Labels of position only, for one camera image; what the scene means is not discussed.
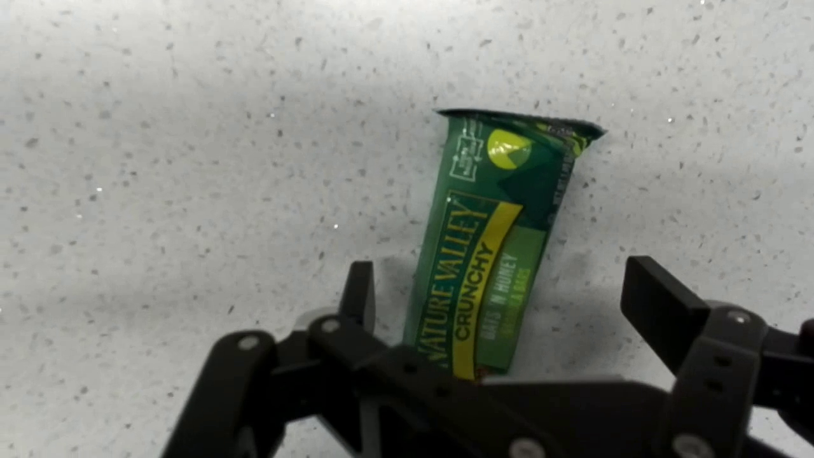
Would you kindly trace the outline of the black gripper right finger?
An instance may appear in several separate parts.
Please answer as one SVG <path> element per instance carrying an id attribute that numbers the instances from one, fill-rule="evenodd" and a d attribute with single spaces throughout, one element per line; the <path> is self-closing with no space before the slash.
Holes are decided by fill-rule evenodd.
<path id="1" fill-rule="evenodd" d="M 814 442 L 814 321 L 797 334 L 702 301 L 654 258 L 628 258 L 622 310 L 674 375 L 654 431 L 659 458 L 787 458 L 749 433 L 755 407 Z"/>

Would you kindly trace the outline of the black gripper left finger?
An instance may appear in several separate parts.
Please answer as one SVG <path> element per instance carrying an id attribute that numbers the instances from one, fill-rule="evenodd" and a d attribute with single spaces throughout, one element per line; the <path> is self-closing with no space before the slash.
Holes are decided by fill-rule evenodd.
<path id="1" fill-rule="evenodd" d="M 160 458 L 274 458 L 315 418 L 351 458 L 559 458 L 544 428 L 375 335 L 375 268 L 350 268 L 334 314 L 274 338 L 219 338 Z"/>

